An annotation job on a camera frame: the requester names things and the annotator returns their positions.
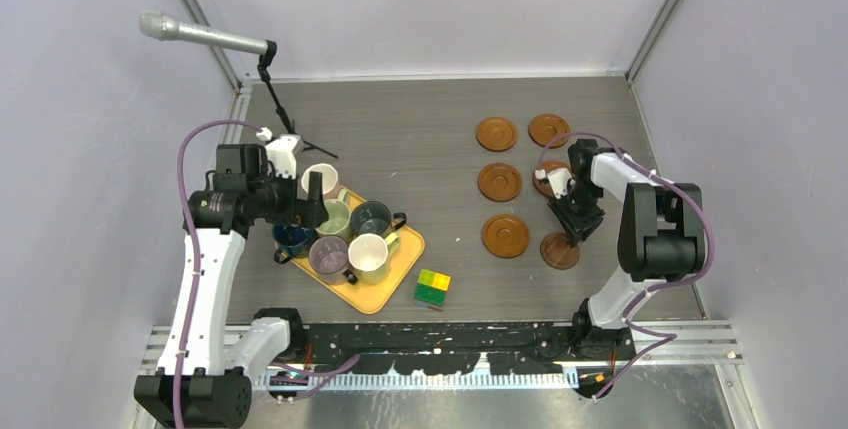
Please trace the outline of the dark walnut wooden coaster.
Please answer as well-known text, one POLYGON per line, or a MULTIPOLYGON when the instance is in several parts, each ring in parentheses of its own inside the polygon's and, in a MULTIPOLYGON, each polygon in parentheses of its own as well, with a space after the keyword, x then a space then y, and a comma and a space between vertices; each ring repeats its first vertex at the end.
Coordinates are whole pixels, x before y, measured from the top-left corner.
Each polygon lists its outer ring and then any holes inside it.
POLYGON ((568 270, 577 265, 581 252, 564 233, 550 233, 540 243, 540 255, 549 267, 568 270))

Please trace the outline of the brown wooden coaster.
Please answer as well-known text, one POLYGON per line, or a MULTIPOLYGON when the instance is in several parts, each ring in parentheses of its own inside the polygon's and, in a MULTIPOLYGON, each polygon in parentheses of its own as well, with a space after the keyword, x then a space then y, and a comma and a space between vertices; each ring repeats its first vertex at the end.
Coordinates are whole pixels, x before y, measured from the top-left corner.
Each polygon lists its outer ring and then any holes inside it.
POLYGON ((522 255, 530 242, 528 226, 513 214, 498 214, 489 218, 482 227, 481 237, 489 253, 504 259, 522 255))
POLYGON ((531 140, 540 147, 571 130, 568 122, 555 114, 537 115, 529 122, 527 128, 531 140))
POLYGON ((491 152, 504 152, 511 149, 517 141, 516 126, 504 117, 483 119, 475 129, 478 144, 491 152))
POLYGON ((477 178, 480 193, 493 202, 508 202, 518 197, 522 190, 519 171, 506 163, 492 163, 483 167, 477 178))
MULTIPOLYGON (((547 160, 542 163, 542 169, 545 171, 545 174, 549 174, 556 169, 567 169, 571 171, 571 165, 564 160, 547 160)), ((536 175, 533 175, 533 185, 540 194, 547 198, 551 198, 554 195, 550 184, 536 175)))

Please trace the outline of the yellow-green faceted mug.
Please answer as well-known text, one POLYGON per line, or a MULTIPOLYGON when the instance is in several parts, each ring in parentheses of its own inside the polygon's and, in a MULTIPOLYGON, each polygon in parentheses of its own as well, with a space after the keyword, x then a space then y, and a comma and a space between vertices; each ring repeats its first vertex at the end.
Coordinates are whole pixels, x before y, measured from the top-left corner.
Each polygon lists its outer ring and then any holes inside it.
POLYGON ((399 246, 399 236, 362 234, 356 236, 348 247, 348 260, 359 282, 378 284, 390 272, 390 259, 399 246))

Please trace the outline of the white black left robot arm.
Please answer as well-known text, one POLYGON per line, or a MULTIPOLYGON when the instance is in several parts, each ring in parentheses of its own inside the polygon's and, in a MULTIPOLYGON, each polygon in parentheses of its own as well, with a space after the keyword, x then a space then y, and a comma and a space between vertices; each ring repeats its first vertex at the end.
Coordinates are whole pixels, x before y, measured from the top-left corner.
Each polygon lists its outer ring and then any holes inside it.
POLYGON ((216 166, 184 208, 185 265, 169 338, 155 370, 137 377, 134 397, 165 428, 240 428, 252 394, 277 357, 298 361, 307 332, 293 308, 265 308, 233 346, 225 345, 234 275, 250 228, 313 229, 328 218, 320 183, 299 198, 299 142, 224 144, 216 166))

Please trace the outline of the dark grey green mug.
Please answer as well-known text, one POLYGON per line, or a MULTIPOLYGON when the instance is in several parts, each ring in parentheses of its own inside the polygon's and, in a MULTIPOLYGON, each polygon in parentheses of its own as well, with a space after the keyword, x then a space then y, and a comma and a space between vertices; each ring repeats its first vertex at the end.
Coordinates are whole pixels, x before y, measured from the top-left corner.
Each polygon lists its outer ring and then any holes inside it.
POLYGON ((366 201, 353 209, 350 223, 355 238, 365 234, 386 237, 407 224, 407 215, 392 212, 382 202, 366 201))

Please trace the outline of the yellow plastic tray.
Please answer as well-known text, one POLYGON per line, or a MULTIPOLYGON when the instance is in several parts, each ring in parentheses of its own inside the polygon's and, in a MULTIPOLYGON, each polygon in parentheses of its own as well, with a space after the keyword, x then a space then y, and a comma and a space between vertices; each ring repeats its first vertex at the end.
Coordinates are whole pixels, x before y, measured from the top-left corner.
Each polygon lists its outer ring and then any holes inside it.
POLYGON ((306 254, 293 258, 291 263, 360 313, 372 315, 384 307, 426 247, 423 236, 408 223, 397 228, 394 233, 397 235, 397 241, 390 246, 388 273, 378 283, 345 282, 331 285, 321 279, 306 254))

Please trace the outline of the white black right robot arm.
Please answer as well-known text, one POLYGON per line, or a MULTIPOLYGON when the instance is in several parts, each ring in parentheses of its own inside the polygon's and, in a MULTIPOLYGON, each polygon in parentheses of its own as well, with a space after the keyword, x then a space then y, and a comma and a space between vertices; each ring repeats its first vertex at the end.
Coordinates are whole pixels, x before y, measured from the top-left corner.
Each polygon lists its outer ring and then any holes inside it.
POLYGON ((568 349, 589 360, 623 345, 633 316, 655 293, 694 282, 713 258, 700 188, 665 179, 616 144, 601 146, 602 139, 580 133, 568 149, 568 167, 538 164, 534 171, 535 180, 551 189, 548 206, 573 247, 603 222, 602 196, 610 194, 622 205, 618 266, 572 318, 568 349))

